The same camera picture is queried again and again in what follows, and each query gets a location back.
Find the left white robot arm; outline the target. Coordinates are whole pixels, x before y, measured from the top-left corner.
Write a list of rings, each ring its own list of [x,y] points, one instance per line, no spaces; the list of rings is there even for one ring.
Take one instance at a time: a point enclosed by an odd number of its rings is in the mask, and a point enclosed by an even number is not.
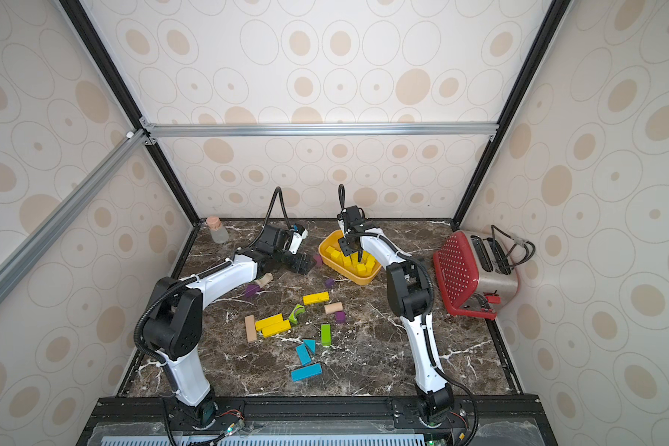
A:
[[[305,226],[291,222],[284,192],[277,187],[254,241],[238,247],[230,258],[183,279],[160,279],[134,329],[134,343],[144,355],[165,368],[177,407],[197,429],[215,420],[217,405],[212,385],[198,355],[204,309],[233,289],[285,267],[306,275],[314,259],[299,250],[307,238]]]

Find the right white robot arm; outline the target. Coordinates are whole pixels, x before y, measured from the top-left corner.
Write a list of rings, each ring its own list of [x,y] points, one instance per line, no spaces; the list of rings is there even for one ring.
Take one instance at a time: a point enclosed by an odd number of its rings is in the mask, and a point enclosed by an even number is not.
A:
[[[338,186],[337,196],[342,253],[360,259],[367,253],[386,270],[388,304],[394,316],[401,319],[412,349],[423,422],[438,425],[450,414],[463,420],[465,417],[455,408],[455,390],[462,390],[472,405],[473,419],[464,422],[468,430],[465,438],[472,439],[479,427],[477,401],[468,387],[443,371],[433,331],[435,293],[426,266],[392,242],[360,206],[347,206],[344,185]]]

